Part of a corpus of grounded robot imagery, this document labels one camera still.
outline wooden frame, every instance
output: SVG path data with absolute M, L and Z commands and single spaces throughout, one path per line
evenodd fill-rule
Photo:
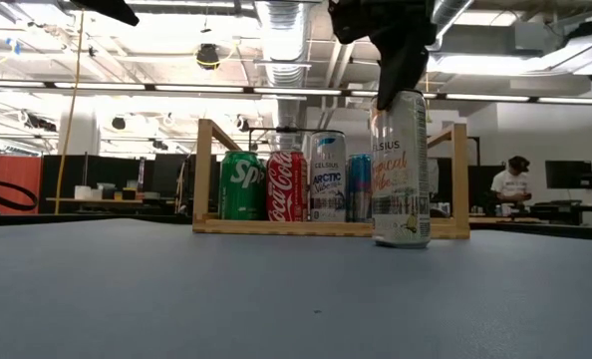
M 212 120 L 198 121 L 196 144 L 196 174 L 194 178 L 194 212 L 192 230 L 202 233 L 284 234 L 371 237 L 372 226 L 367 223 L 270 222 L 251 220 L 221 220 L 208 212 L 209 178 L 212 139 L 229 150 L 241 150 Z M 453 188 L 458 193 L 453 199 L 454 218 L 432 220 L 433 238 L 468 238 L 468 169 L 466 163 L 466 126 L 455 125 L 437 137 L 430 138 L 429 146 L 453 139 Z

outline sprite logo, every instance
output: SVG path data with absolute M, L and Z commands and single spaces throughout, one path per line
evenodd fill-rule
M 249 161 L 241 160 L 236 163 L 236 173 L 229 178 L 232 183 L 243 183 L 243 188 L 249 188 L 251 183 L 260 183 L 261 173 Z

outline green can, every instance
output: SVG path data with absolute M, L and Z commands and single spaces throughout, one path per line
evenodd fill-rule
M 232 220 L 264 219 L 265 178 L 265 167 L 256 153 L 226 153 L 220 172 L 219 217 Z

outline red can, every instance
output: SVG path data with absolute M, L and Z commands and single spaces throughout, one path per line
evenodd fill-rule
M 307 161 L 297 151 L 273 152 L 267 162 L 267 215 L 271 221 L 307 219 Z

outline blue can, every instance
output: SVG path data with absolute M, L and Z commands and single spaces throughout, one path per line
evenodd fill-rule
M 347 163 L 347 221 L 372 221 L 372 157 L 353 155 Z

